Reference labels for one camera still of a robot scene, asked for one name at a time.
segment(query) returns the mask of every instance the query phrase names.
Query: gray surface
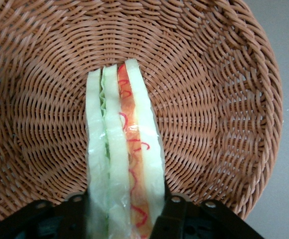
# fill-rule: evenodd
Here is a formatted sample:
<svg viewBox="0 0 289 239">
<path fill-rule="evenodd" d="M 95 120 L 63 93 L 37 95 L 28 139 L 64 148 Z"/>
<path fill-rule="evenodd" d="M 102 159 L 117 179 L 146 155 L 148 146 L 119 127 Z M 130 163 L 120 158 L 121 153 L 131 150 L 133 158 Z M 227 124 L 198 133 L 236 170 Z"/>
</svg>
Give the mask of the gray surface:
<svg viewBox="0 0 289 239">
<path fill-rule="evenodd" d="M 244 0 L 264 28 L 279 64 L 284 124 L 268 186 L 246 222 L 266 239 L 289 239 L 289 0 Z"/>
</svg>

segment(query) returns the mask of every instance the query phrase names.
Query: woven basket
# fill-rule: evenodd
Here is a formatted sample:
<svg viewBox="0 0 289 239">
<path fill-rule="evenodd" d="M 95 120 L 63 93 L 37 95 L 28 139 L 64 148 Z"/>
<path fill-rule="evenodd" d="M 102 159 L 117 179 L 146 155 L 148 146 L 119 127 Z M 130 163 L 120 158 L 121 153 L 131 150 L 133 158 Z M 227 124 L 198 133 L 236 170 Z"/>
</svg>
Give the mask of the woven basket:
<svg viewBox="0 0 289 239">
<path fill-rule="evenodd" d="M 241 0 L 0 0 L 0 221 L 86 190 L 88 71 L 139 61 L 174 192 L 245 218 L 275 164 L 281 81 Z"/>
</svg>

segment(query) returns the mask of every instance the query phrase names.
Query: tomato slice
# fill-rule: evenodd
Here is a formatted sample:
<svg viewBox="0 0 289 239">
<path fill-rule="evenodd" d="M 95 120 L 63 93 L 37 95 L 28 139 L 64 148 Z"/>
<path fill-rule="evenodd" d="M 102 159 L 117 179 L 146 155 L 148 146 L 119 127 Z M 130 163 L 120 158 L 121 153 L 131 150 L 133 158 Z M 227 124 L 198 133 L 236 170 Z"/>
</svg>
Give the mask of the tomato slice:
<svg viewBox="0 0 289 239">
<path fill-rule="evenodd" d="M 135 113 L 135 102 L 125 64 L 118 69 L 118 85 L 121 100 L 121 113 L 124 118 L 123 131 L 125 133 L 129 153 L 129 179 L 131 223 L 133 235 L 135 231 L 141 238 L 148 238 L 152 231 L 149 215 L 149 204 L 144 185 L 142 147 L 150 149 L 150 145 L 141 142 L 140 131 Z"/>
</svg>

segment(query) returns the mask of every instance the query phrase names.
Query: metal screw head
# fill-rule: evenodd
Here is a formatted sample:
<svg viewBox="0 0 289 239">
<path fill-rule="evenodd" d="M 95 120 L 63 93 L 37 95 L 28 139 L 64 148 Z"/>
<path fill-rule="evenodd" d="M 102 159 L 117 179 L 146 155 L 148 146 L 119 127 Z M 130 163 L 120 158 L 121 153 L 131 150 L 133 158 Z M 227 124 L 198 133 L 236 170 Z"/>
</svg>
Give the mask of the metal screw head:
<svg viewBox="0 0 289 239">
<path fill-rule="evenodd" d="M 173 196 L 171 200 L 172 200 L 172 202 L 174 202 L 174 203 L 179 203 L 179 202 L 181 201 L 181 198 L 178 197 L 178 196 Z"/>
<path fill-rule="evenodd" d="M 205 205 L 206 205 L 208 208 L 216 208 L 216 204 L 213 203 L 213 202 L 206 202 Z"/>
<path fill-rule="evenodd" d="M 41 203 L 39 203 L 39 204 L 36 205 L 36 208 L 37 208 L 37 209 L 42 209 L 42 208 L 44 208 L 44 207 L 46 207 L 46 206 L 47 206 L 47 205 L 46 205 L 45 202 L 41 202 Z"/>
<path fill-rule="evenodd" d="M 75 196 L 74 197 L 74 202 L 77 203 L 77 202 L 80 202 L 82 200 L 82 197 L 81 196 Z"/>
</svg>

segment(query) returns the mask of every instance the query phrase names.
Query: plastic wrap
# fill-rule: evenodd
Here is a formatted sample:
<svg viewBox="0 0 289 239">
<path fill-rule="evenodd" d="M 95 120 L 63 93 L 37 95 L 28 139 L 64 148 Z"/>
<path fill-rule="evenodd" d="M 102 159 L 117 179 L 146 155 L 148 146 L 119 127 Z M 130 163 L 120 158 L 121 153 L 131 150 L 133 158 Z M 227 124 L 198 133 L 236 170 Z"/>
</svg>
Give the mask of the plastic wrap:
<svg viewBox="0 0 289 239">
<path fill-rule="evenodd" d="M 91 72 L 86 96 L 91 238 L 148 238 L 164 206 L 164 152 L 136 60 Z"/>
</svg>

